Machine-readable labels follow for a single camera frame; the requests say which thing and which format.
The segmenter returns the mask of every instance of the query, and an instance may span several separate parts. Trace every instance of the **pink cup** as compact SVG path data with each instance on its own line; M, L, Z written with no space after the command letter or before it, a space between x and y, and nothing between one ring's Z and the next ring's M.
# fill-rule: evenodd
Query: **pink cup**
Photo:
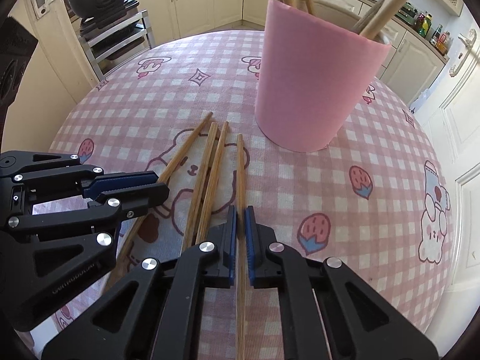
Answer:
M297 1L301 8L304 3ZM321 0L315 15L351 28L358 16ZM327 147L390 50L277 0L269 0L255 117L262 132L295 152Z

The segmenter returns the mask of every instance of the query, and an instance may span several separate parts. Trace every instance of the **bottle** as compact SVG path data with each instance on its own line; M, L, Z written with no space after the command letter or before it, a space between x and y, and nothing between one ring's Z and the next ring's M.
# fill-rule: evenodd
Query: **bottle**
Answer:
M424 19L420 29L418 30L418 33L422 38L425 38L427 36L428 30L431 27L431 14L428 14L427 17Z
M443 56L448 52L448 42L450 42L450 45L452 44L452 39L450 38L450 33L449 32L444 32L441 34L440 38L438 39L437 44L435 45L435 48L442 54Z
M450 50L450 48L452 47L452 43L453 43L453 37L450 36L450 32L447 31L447 40L445 41L445 46L447 47L447 52Z
M437 28L437 31L433 33L430 39L430 44L435 46L438 42L438 38L440 38L440 34L442 33L443 26L440 24Z
M418 32L420 31L420 27L422 26L423 21L425 20L425 16L427 13L422 13L420 12L417 16L417 19L415 20L415 24L413 25L413 29Z

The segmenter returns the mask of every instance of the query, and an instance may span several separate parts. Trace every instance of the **metal shelf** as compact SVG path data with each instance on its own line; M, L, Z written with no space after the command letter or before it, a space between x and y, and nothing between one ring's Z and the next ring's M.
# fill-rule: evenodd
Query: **metal shelf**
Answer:
M116 32L123 30L132 23L135 23L136 21L141 21L141 23L137 23L135 25L132 35L129 35L126 38L119 40L113 46L109 45L107 47L102 47L99 50L95 50L95 45L105 40L109 36L115 34ZM148 12L146 9L133 15L132 17L129 17L128 19L113 26L112 28L109 28L107 31L101 33L99 36L89 41L85 40L80 35L78 36L78 40L82 45L83 51L85 52L88 62L90 62L90 65L92 65L95 74L97 75L98 79L102 81L104 80L105 76L100 69L100 66L98 65L99 62L103 61L104 59L111 56L113 53L120 50L122 47L125 47L126 45L141 37L145 37L147 39L149 49L155 47L152 26L150 25L150 19L148 18Z

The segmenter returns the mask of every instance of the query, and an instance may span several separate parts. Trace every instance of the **door handle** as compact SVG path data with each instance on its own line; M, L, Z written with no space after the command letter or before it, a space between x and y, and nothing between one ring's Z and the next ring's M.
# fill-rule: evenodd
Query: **door handle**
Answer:
M469 37L471 39L465 37L462 34L458 36L458 38L462 41L462 43L466 47L466 53L458 66L455 64L450 68L450 71L449 71L450 77L455 77L458 73L460 73L460 69L462 69L463 65L465 64L465 61L467 60L467 58L469 57L473 49L473 45L477 41L477 32L473 28L470 30Z

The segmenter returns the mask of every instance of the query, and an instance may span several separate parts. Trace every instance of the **table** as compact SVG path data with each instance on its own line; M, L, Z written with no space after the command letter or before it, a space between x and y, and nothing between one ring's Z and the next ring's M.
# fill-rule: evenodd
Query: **table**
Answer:
M425 331L447 281L453 245L450 200L434 150L400 99L378 80L366 89L330 145L300 154L278 147L254 118L263 33L224 31L145 52L107 76L70 113L52 152L78 153L110 172L158 174L202 116L228 120L212 224L235 196L235 142L245 141L247 203L280 242L323 260L338 256ZM176 258L208 129L169 182L170 197L151 210L130 252ZM66 210L81 199L38 208ZM124 223L124 236L131 223ZM68 325L98 297L91 286L54 316ZM234 290L205 294L200 358L234 358ZM275 291L247 294L248 359L283 358Z

